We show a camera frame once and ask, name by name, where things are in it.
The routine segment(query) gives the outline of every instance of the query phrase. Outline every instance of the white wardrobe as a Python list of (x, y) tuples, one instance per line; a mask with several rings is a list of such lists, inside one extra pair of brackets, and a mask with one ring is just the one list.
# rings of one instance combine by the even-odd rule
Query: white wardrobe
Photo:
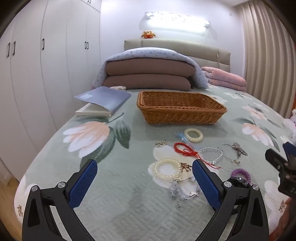
[(101, 0), (31, 0), (0, 38), (0, 158), (20, 180), (100, 67)]

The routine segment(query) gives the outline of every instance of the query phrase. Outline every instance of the screw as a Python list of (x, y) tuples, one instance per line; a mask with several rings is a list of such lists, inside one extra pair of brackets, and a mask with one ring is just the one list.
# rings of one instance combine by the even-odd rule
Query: screw
[(226, 187), (231, 187), (232, 186), (232, 184), (231, 184), (231, 182), (229, 182), (229, 181), (226, 181), (226, 182), (224, 182), (224, 186), (226, 186)]
[(33, 186), (33, 187), (31, 188), (32, 192), (35, 192), (37, 189), (38, 189), (37, 186)]
[(63, 188), (66, 184), (64, 182), (61, 182), (57, 185), (58, 188)]
[(259, 190), (259, 187), (257, 185), (253, 185), (253, 189), (258, 191)]

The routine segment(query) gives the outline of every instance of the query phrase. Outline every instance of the bedspread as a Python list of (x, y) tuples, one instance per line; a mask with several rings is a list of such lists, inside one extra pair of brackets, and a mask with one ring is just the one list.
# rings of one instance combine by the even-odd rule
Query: bedspread
[[(278, 192), (278, 172), (265, 160), (265, 151), (273, 148), (285, 157), (282, 144), (287, 133), (283, 118), (271, 108), (247, 93), (210, 86), (208, 90), (192, 90), (215, 98), (227, 108), (219, 121), (211, 126), (149, 125), (136, 106), (140, 90), (110, 118), (73, 117), (46, 144), (30, 165), (20, 182), (15, 210), (22, 221), (26, 197), (30, 188), (51, 188), (67, 181), (92, 158), (98, 163), (98, 173), (81, 205), (77, 216), (95, 240), (195, 240), (214, 214), (203, 194), (190, 200), (176, 201), (170, 196), (170, 183), (153, 176), (154, 163), (174, 158), (190, 167), (193, 157), (184, 157), (173, 150), (180, 139), (176, 134), (194, 127), (203, 133), (195, 149), (220, 147), (224, 154), (217, 163), (216, 173), (227, 180), (240, 167), (251, 175), (252, 184), (262, 192), (272, 232), (284, 211), (287, 196)], [(155, 143), (167, 141), (157, 148)], [(240, 164), (231, 162), (236, 152), (222, 143), (237, 142), (248, 153), (241, 155)], [(192, 175), (187, 169), (184, 175)], [(181, 188), (188, 194), (197, 183), (184, 181)], [(64, 238), (70, 240), (57, 212), (57, 225)], [(232, 216), (220, 240), (225, 240), (235, 217)]]
[(107, 79), (108, 74), (105, 71), (106, 63), (109, 61), (123, 60), (123, 59), (131, 59), (131, 58), (161, 58), (161, 59), (170, 59), (170, 60), (179, 60), (184, 61), (190, 65), (192, 65), (196, 72), (191, 77), (194, 87), (207, 89), (208, 84), (204, 73), (198, 64), (192, 60), (191, 58), (179, 54), (174, 50), (170, 49), (162, 49), (162, 48), (154, 48), (154, 47), (146, 47), (146, 48), (137, 48), (127, 50), (123, 53), (113, 55), (109, 57), (103, 64), (98, 72), (96, 79), (93, 82), (92, 88), (98, 88), (103, 85), (104, 81)]

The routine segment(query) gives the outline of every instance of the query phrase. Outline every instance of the blue gripper pad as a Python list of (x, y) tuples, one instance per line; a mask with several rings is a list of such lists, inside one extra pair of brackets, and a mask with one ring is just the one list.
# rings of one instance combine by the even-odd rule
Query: blue gripper pad
[(73, 188), (69, 192), (69, 206), (74, 209), (78, 207), (87, 190), (89, 189), (92, 181), (94, 180), (96, 174), (98, 172), (98, 165), (96, 161), (92, 161), (88, 167), (81, 174), (77, 182), (74, 184)]
[(296, 147), (293, 144), (291, 144), (290, 142), (286, 142), (283, 144), (283, 148), (285, 150), (288, 160), (289, 160), (289, 155), (296, 157)]
[(218, 210), (221, 206), (219, 191), (197, 160), (192, 164), (192, 173), (208, 203), (212, 208)]

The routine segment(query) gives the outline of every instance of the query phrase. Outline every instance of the crystal bracelet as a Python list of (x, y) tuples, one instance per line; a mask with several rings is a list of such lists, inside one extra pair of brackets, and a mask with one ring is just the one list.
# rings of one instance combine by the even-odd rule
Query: crystal bracelet
[(201, 155), (201, 153), (206, 152), (206, 151), (215, 151), (215, 152), (220, 153), (220, 155), (215, 160), (213, 160), (213, 161), (206, 160), (206, 159), (203, 158), (204, 161), (206, 161), (206, 162), (208, 162), (210, 164), (213, 164), (213, 165), (215, 165), (221, 159), (221, 157), (223, 155), (223, 152), (222, 152), (222, 150), (220, 148), (214, 148), (214, 147), (205, 147), (205, 148), (202, 148), (202, 149), (200, 149), (198, 151), (198, 153)]

